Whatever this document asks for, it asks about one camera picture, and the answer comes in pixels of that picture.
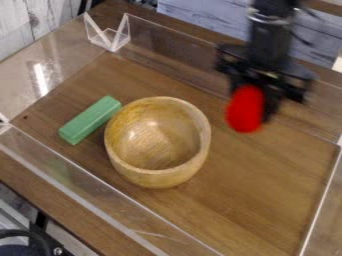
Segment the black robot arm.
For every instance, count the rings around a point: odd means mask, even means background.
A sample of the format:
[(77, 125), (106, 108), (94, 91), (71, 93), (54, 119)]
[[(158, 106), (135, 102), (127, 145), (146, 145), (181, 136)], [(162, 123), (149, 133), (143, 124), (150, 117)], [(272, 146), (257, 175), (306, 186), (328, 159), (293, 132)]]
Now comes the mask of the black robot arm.
[(293, 24), (301, 0), (253, 0), (248, 7), (248, 43), (217, 45), (215, 69), (230, 79), (229, 125), (252, 132), (278, 112), (284, 100), (298, 103), (317, 75), (290, 56)]

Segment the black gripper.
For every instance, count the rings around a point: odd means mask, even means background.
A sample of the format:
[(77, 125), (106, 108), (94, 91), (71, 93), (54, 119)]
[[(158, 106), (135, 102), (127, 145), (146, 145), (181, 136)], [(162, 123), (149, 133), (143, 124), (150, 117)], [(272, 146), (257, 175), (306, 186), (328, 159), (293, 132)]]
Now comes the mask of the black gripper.
[(215, 69), (229, 76), (230, 96), (241, 87), (258, 86), (265, 93), (264, 122), (280, 111), (284, 98), (304, 103), (317, 75), (290, 57), (292, 20), (250, 16), (245, 45), (217, 45)]

